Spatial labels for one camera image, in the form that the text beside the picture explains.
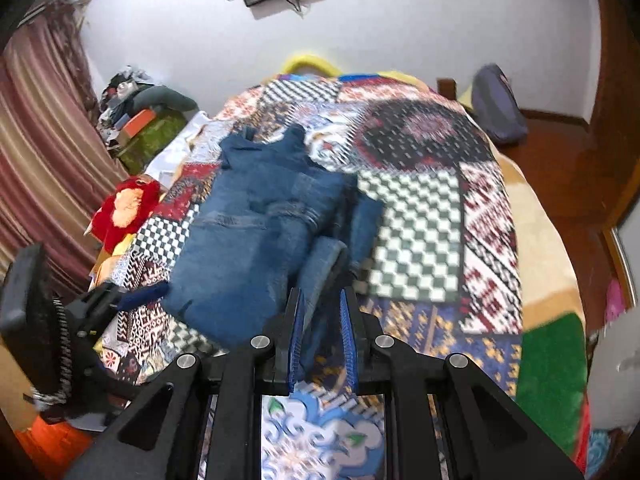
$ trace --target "striped curtain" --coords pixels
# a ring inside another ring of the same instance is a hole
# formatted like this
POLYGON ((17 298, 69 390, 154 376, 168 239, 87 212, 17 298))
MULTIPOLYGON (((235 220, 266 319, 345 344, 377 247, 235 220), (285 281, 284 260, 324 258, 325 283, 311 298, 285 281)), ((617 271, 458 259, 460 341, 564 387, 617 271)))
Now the striped curtain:
POLYGON ((94 127, 98 104, 73 12, 49 4, 0 59, 0 278, 20 248, 42 241, 63 298, 86 290, 99 245, 84 230, 126 177, 94 127))

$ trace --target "black gripper frame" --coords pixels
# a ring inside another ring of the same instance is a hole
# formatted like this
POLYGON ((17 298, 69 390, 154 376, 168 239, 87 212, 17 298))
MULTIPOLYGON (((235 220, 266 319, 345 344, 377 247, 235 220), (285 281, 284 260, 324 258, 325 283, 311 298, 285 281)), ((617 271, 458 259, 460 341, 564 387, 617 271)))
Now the black gripper frame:
MULTIPOLYGON (((383 394, 386 478, 578 480, 571 460, 462 354, 437 359, 384 336, 346 290, 355 343, 356 394, 383 394), (440 447, 436 431, 442 436, 440 447)), ((289 394, 293 289, 260 341, 224 356, 175 359, 71 467, 68 480, 196 479, 211 395, 218 400, 206 480, 260 478, 261 396, 289 394)))
MULTIPOLYGON (((62 332, 47 285, 42 244, 21 250, 0 289, 0 334, 31 384, 55 394, 61 384, 62 332)), ((67 402, 41 407, 49 424, 67 420, 80 430, 104 430, 122 408, 110 396, 133 400, 143 386, 118 380, 94 351, 94 345, 116 315, 123 290, 105 282, 69 303, 66 321, 71 356, 71 391, 67 402)))

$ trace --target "wooden door frame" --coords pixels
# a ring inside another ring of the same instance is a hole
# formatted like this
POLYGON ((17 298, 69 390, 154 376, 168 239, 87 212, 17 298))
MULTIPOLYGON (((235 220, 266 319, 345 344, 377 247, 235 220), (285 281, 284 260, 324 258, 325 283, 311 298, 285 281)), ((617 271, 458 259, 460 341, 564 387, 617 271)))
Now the wooden door frame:
POLYGON ((636 294, 636 288, 631 276, 629 265, 626 261, 625 252, 620 243, 620 237, 618 236, 618 227, 622 224, 622 221, 629 214, 640 190, 640 160, 636 162, 631 178, 626 183, 622 190, 618 203, 615 208, 612 209, 609 217, 605 220, 602 235, 604 236, 607 248, 611 254, 613 260, 613 266, 616 269, 616 275, 618 281, 622 286, 622 291, 625 297, 626 308, 630 309, 636 306, 638 302, 638 296, 636 294))

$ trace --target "blue gripper pad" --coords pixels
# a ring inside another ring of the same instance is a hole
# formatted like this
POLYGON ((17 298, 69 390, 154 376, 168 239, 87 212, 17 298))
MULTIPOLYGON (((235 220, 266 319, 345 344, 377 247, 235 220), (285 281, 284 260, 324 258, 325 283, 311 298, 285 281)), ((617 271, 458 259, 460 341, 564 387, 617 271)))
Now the blue gripper pad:
POLYGON ((159 300, 169 292, 169 282, 161 280, 153 285, 146 285, 125 292, 118 303, 118 310, 121 312, 130 312, 139 306, 146 305, 152 301, 159 300))
POLYGON ((342 333, 344 368, 346 369, 344 386, 354 392, 358 387, 358 353, 356 350, 356 342, 353 337, 353 329, 351 328, 351 317, 349 316, 349 307, 347 306, 347 296, 344 290, 340 292, 340 332, 342 333))
POLYGON ((287 370, 287 384, 289 392, 293 393, 300 367, 300 352, 302 350, 302 327, 305 320, 305 298, 300 290, 298 304, 296 305, 296 315, 293 319, 293 333, 289 341, 289 368, 287 370))

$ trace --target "blanket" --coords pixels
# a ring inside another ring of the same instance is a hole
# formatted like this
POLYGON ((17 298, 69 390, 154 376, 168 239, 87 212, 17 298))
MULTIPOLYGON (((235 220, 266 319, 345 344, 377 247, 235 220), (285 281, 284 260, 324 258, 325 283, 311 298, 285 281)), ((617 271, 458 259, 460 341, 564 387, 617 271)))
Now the blanket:
POLYGON ((494 146, 492 152, 518 239, 524 336, 516 402, 574 457, 587 382, 584 313, 574 268, 520 168, 494 146))
MULTIPOLYGON (((358 173, 360 189, 385 203, 376 246, 355 283, 362 309, 418 352, 467 354, 516 396, 516 231, 500 165, 460 104, 381 76, 280 76, 230 99, 214 119, 121 257, 115 283, 136 288, 170 279, 210 193, 223 137, 250 126, 255 140, 270 142, 296 122, 314 161, 358 173)), ((141 383, 180 352, 221 350, 155 303, 118 314, 101 351, 118 378, 141 383)), ((362 478, 382 466, 381 399, 351 396, 341 388, 340 363, 324 355, 317 361, 312 380, 292 396, 263 399, 265 478, 362 478)))

